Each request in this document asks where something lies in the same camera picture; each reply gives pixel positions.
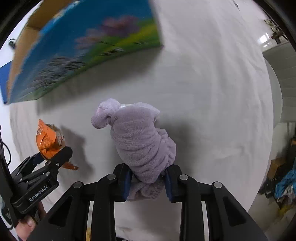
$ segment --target human hand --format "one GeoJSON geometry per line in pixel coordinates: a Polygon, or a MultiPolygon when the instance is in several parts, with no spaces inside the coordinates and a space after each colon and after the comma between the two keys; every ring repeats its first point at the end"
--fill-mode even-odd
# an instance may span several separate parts
{"type": "MultiPolygon", "coordinates": [[[[38,203],[38,209],[40,219],[42,219],[46,215],[42,202],[38,203]]],[[[18,225],[15,227],[15,231],[21,240],[26,241],[35,227],[36,223],[33,218],[26,216],[24,219],[19,220],[18,225]]]]}

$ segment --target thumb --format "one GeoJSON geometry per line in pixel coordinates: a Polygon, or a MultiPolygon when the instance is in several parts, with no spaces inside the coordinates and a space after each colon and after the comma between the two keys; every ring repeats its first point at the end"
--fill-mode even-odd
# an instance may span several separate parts
{"type": "Polygon", "coordinates": [[[31,216],[26,216],[25,221],[30,229],[33,231],[33,229],[36,227],[36,223],[33,218],[31,216]]]}
{"type": "Polygon", "coordinates": [[[19,220],[15,231],[21,240],[26,241],[35,227],[35,221],[30,216],[26,216],[24,219],[19,220]]]}

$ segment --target purple flower painting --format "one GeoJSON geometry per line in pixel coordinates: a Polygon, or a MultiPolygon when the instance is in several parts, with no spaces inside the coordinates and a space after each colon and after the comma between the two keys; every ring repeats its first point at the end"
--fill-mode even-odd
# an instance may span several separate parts
{"type": "Polygon", "coordinates": [[[106,35],[125,38],[140,30],[137,18],[130,15],[121,16],[119,19],[107,18],[101,28],[106,35]]]}
{"type": "Polygon", "coordinates": [[[77,49],[90,48],[91,46],[99,42],[103,36],[104,36],[103,32],[94,28],[89,28],[86,30],[85,36],[77,38],[75,40],[77,42],[76,48],[77,49]]]}

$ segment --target blue gripper pad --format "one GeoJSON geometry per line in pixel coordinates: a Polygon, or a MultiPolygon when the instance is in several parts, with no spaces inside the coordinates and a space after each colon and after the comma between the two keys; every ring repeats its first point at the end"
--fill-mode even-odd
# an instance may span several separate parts
{"type": "Polygon", "coordinates": [[[171,202],[172,201],[172,185],[171,185],[170,176],[167,170],[165,170],[165,192],[167,194],[169,201],[171,202]]]}
{"type": "Polygon", "coordinates": [[[128,172],[126,173],[125,179],[124,179],[124,191],[123,191],[123,198],[126,201],[128,195],[129,195],[129,190],[131,188],[131,179],[132,179],[133,173],[129,169],[128,172]]]}

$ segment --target colorful painting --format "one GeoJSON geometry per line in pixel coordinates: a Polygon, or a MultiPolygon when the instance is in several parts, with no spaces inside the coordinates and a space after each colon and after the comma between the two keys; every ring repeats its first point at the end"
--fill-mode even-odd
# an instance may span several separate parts
{"type": "Polygon", "coordinates": [[[95,64],[161,45],[148,0],[75,1],[40,33],[10,103],[38,99],[95,64]]]}

